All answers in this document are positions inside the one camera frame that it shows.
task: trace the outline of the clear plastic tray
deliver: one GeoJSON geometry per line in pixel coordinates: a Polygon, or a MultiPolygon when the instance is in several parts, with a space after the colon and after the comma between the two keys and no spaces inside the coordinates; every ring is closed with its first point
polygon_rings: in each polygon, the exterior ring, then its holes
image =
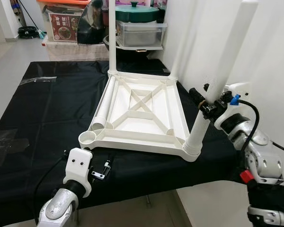
{"type": "Polygon", "coordinates": [[[124,23],[117,21],[117,43],[124,48],[161,48],[167,24],[124,23]]]}

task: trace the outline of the storage box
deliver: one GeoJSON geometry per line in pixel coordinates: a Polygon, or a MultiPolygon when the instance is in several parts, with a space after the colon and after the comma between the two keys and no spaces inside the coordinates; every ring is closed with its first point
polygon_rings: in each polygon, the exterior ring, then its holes
{"type": "Polygon", "coordinates": [[[89,4],[90,0],[37,0],[37,2],[41,9],[48,40],[76,41],[77,28],[72,25],[75,24],[74,21],[79,21],[84,8],[89,4]],[[62,21],[63,15],[65,15],[66,19],[69,18],[70,20],[72,20],[70,21],[70,24],[68,24],[67,21],[66,26],[62,24],[64,22],[62,21]],[[58,24],[56,23],[56,20],[51,20],[53,16],[59,17],[58,24]]]}
{"type": "Polygon", "coordinates": [[[162,38],[167,24],[124,23],[117,21],[117,42],[122,47],[137,47],[137,49],[162,48],[162,38]]]}
{"type": "Polygon", "coordinates": [[[107,61],[109,52],[104,44],[76,44],[51,42],[45,36],[42,46],[47,50],[50,61],[107,61]]]}

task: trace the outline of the green pot lid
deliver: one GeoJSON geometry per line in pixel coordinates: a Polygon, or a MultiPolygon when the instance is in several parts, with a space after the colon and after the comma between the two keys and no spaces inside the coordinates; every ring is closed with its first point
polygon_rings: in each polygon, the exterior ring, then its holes
{"type": "Polygon", "coordinates": [[[132,5],[116,6],[116,20],[132,23],[146,23],[158,19],[159,9],[148,6],[137,6],[137,2],[134,1],[131,3],[132,5]]]}

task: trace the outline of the black fabric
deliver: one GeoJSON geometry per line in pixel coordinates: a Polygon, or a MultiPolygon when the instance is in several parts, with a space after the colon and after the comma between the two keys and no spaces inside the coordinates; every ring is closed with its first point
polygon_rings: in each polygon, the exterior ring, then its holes
{"type": "MultiPolygon", "coordinates": [[[[168,75],[159,60],[119,62],[117,67],[122,71],[168,75]]],[[[25,79],[57,79],[19,86],[0,120],[0,133],[14,132],[10,144],[15,144],[13,149],[0,148],[0,226],[33,218],[34,187],[65,149],[79,147],[78,135],[91,123],[107,82],[107,70],[107,61],[30,64],[25,79]]],[[[181,84],[177,87],[191,130],[197,109],[181,84]]],[[[110,148],[92,152],[95,171],[102,171],[107,159],[112,160],[112,170],[105,181],[93,184],[91,195],[82,200],[80,208],[227,180],[236,165],[233,145],[213,126],[207,131],[200,157],[193,163],[176,156],[110,148]]],[[[62,184],[65,166],[65,161],[60,162],[40,185],[38,210],[62,184]]]]}
{"type": "Polygon", "coordinates": [[[284,211],[284,186],[248,184],[248,198],[254,208],[284,211]]]}

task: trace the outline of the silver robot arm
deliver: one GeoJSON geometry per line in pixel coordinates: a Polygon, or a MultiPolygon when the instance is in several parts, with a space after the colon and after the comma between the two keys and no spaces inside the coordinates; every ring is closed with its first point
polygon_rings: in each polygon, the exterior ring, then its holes
{"type": "Polygon", "coordinates": [[[79,201],[91,193],[89,174],[94,179],[103,180],[110,171],[109,160],[105,162],[103,173],[90,170],[92,153],[74,148],[70,151],[63,180],[64,185],[55,196],[41,208],[37,227],[66,227],[71,223],[71,215],[78,208],[79,201]]]}
{"type": "Polygon", "coordinates": [[[235,149],[240,151],[242,170],[238,175],[248,188],[249,220],[255,227],[284,227],[283,166],[279,155],[273,151],[273,142],[260,130],[249,138],[255,122],[233,111],[234,107],[230,106],[239,104],[239,95],[234,98],[231,91],[224,92],[210,105],[196,89],[190,89],[189,94],[204,118],[214,123],[217,129],[222,129],[235,149]]]}

